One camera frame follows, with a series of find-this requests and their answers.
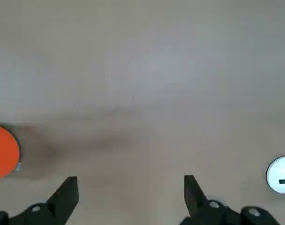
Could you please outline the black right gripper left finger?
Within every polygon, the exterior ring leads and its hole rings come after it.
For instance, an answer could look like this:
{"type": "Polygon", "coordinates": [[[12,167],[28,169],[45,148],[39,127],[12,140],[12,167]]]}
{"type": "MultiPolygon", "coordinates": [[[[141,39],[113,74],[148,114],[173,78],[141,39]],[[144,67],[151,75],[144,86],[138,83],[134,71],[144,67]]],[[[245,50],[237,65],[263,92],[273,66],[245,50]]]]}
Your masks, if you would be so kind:
{"type": "Polygon", "coordinates": [[[78,179],[71,176],[46,202],[35,203],[13,217],[0,211],[0,225],[65,225],[78,202],[78,179]]]}

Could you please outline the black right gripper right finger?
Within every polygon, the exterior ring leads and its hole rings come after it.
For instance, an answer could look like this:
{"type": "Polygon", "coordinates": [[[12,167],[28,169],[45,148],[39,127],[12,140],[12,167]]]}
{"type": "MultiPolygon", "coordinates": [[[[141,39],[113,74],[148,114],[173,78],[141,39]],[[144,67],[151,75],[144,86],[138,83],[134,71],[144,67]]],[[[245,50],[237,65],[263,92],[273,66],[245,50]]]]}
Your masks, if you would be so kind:
{"type": "Polygon", "coordinates": [[[193,175],[184,176],[184,200],[189,212],[182,225],[278,225],[279,222],[266,210],[243,207],[232,210],[217,200],[209,200],[193,175]]]}

